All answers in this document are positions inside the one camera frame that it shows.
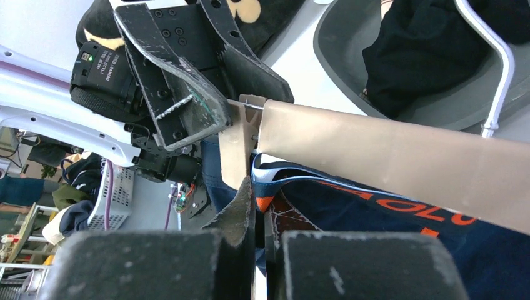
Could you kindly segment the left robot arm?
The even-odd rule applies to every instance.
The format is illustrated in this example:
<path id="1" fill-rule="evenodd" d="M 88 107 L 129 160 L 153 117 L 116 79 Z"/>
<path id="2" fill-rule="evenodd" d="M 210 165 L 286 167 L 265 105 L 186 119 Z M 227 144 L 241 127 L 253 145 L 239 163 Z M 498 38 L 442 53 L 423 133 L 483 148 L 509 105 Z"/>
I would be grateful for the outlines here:
<path id="1" fill-rule="evenodd" d="M 1 124 L 93 151 L 155 182 L 189 184 L 200 162 L 184 151 L 230 125 L 228 101 L 158 21 L 187 14 L 191 31 L 203 33 L 211 12 L 233 23 L 228 4 L 110 6 L 123 52 L 90 40 L 67 71 L 1 48 Z"/>

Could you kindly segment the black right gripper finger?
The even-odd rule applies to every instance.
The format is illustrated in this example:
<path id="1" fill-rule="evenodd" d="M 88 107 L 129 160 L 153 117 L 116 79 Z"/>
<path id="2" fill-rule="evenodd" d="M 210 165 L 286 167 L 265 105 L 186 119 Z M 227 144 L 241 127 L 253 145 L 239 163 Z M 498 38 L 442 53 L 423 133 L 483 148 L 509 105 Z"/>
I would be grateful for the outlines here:
<path id="1" fill-rule="evenodd" d="M 173 51 L 147 4 L 115 4 L 114 18 L 158 146 L 176 151 L 231 126 L 228 100 Z"/>
<path id="2" fill-rule="evenodd" d="M 252 299 L 251 180 L 194 231 L 83 232 L 54 260 L 40 299 Z"/>
<path id="3" fill-rule="evenodd" d="M 263 63 L 239 31 L 226 1 L 199 1 L 198 11 L 214 51 L 221 93 L 237 100 L 242 94 L 293 103 L 285 79 Z"/>
<path id="4" fill-rule="evenodd" d="M 282 195 L 265 213 L 269 299 L 467 299 L 446 248 L 411 232 L 322 231 Z"/>

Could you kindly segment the perforated white metal box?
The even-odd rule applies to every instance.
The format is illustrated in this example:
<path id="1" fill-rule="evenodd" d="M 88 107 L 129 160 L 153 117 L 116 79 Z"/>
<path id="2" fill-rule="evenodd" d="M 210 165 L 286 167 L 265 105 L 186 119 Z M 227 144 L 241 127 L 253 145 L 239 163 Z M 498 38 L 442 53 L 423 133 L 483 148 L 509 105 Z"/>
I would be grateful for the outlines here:
<path id="1" fill-rule="evenodd" d="M 121 166 L 113 166 L 113 185 L 108 214 L 110 230 L 117 230 L 132 211 L 134 172 Z M 87 220 L 89 230 L 104 230 L 107 195 L 110 187 L 110 171 L 104 166 L 97 201 Z"/>

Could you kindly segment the grey plastic basin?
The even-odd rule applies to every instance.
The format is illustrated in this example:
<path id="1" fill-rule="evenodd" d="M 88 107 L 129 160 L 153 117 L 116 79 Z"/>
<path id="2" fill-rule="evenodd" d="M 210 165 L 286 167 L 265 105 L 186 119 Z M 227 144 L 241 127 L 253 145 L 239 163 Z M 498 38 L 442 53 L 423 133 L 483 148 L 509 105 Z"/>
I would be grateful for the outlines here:
<path id="1" fill-rule="evenodd" d="M 361 96 L 368 74 L 362 56 L 379 34 L 381 7 L 379 1 L 333 1 L 322 15 L 314 34 L 314 52 L 326 74 L 346 101 L 368 116 L 383 114 Z M 507 92 L 499 122 L 511 123 L 529 116 L 529 44 L 512 45 L 515 71 Z M 455 131 L 477 133 L 482 120 L 469 117 L 467 104 L 456 95 L 472 81 L 482 68 L 491 65 L 489 53 L 475 75 L 456 87 L 438 94 L 420 97 L 402 112 L 398 120 Z"/>

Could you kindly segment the navy orange underwear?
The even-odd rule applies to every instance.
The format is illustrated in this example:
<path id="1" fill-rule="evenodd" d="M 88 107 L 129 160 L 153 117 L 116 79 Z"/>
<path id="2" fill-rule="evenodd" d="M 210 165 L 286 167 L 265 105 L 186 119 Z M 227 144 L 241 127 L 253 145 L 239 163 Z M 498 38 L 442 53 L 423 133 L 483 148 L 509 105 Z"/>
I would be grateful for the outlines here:
<path id="1" fill-rule="evenodd" d="M 451 254 L 471 299 L 529 298 L 529 236 L 290 161 L 251 156 L 256 229 L 282 195 L 323 231 L 418 233 Z"/>

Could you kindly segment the black underwear white waistband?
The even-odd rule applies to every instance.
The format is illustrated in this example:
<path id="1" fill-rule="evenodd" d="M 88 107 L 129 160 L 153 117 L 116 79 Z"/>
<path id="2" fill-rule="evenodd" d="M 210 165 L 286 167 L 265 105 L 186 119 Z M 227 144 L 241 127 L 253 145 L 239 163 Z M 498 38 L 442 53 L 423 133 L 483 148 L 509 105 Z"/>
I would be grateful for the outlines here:
<path id="1" fill-rule="evenodd" d="M 454 1 L 393 1 L 362 51 L 367 99 L 394 119 L 417 98 L 475 75 L 490 49 Z"/>

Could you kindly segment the wooden clip hanger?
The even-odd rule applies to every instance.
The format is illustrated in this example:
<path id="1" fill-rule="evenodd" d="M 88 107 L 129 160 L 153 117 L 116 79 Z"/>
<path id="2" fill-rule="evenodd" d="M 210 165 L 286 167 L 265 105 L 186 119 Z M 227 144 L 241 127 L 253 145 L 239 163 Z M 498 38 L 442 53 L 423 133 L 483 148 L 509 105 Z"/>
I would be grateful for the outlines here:
<path id="1" fill-rule="evenodd" d="M 514 54 L 508 44 L 471 7 L 468 1 L 455 1 L 457 10 L 469 26 L 486 41 L 496 53 L 491 65 L 482 68 L 472 81 L 456 94 L 467 104 L 469 117 L 482 120 L 480 135 L 491 138 L 499 128 L 499 116 L 515 71 Z"/>
<path id="2" fill-rule="evenodd" d="M 253 150 L 529 232 L 529 144 L 263 97 L 230 101 L 219 133 L 224 182 L 239 186 Z"/>

